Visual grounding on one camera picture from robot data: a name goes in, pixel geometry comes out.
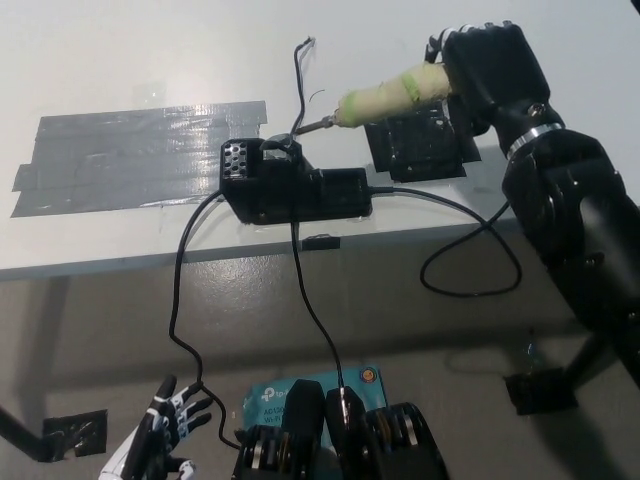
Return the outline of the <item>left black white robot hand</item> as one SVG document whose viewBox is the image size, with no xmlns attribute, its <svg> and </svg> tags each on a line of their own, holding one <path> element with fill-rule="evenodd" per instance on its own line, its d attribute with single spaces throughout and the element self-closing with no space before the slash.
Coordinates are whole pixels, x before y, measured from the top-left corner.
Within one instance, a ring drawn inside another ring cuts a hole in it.
<svg viewBox="0 0 640 480">
<path fill-rule="evenodd" d="M 195 429 L 207 424 L 212 414 L 207 409 L 213 400 L 202 398 L 189 402 L 201 391 L 198 383 L 177 391 L 177 378 L 168 375 L 147 409 L 152 418 L 148 437 L 147 459 L 142 467 L 142 479 L 194 479 L 195 463 L 173 456 L 173 451 Z"/>
</svg>

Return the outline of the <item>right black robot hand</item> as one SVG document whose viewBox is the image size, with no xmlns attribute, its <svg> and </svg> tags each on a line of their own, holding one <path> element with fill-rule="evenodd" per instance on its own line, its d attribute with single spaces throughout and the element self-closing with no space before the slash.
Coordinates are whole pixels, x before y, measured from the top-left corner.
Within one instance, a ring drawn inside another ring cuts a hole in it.
<svg viewBox="0 0 640 480">
<path fill-rule="evenodd" d="M 493 127 L 500 142 L 562 122 L 550 106 L 549 85 L 517 24 L 447 28 L 429 38 L 425 59 L 433 63 L 437 57 L 480 131 Z"/>
</svg>

